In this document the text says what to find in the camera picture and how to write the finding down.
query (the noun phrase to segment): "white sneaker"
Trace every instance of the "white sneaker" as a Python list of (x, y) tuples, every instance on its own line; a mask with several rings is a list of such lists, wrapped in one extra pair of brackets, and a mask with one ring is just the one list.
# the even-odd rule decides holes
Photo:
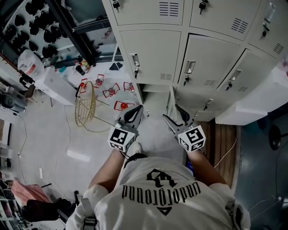
[(142, 153), (142, 146), (141, 146), (141, 144), (140, 144), (139, 142), (134, 142), (132, 151), (133, 151), (134, 154), (136, 154), (136, 153)]

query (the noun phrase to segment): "black and white marker cube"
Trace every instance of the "black and white marker cube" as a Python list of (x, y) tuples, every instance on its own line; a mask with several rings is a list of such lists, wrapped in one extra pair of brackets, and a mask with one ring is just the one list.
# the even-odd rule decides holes
[(178, 135), (178, 142), (187, 152), (193, 152), (205, 145), (206, 137), (201, 125)]
[(126, 152), (135, 140), (135, 133), (128, 132), (121, 128), (110, 128), (108, 143), (113, 149)]

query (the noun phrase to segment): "person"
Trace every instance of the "person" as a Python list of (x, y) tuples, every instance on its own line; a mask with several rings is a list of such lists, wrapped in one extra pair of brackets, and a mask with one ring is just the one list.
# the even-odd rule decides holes
[[(250, 228), (248, 211), (202, 151), (188, 153), (194, 173), (171, 159), (147, 157), (137, 142), (133, 152), (122, 170), (125, 158), (114, 149), (84, 193), (96, 217), (92, 229)], [(66, 230), (85, 229), (85, 219), (91, 215), (86, 210), (81, 202)]]

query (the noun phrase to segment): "pink cloth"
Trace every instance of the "pink cloth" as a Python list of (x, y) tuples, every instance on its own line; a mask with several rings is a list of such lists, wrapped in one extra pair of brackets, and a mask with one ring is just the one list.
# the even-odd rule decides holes
[(50, 203), (48, 197), (39, 185), (23, 185), (15, 180), (11, 191), (15, 196), (21, 199), (22, 206), (26, 205), (27, 201), (30, 199)]

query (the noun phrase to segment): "wooden pallet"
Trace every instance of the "wooden pallet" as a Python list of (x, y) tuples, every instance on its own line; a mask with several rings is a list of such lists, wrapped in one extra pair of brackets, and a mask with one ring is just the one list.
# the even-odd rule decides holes
[[(236, 126), (216, 124), (214, 120), (210, 122), (199, 122), (207, 138), (203, 150), (210, 163), (214, 166), (233, 146), (236, 138)], [(232, 186), (234, 168), (236, 160), (236, 145), (225, 156), (216, 167), (216, 170), (225, 179), (229, 187)]]

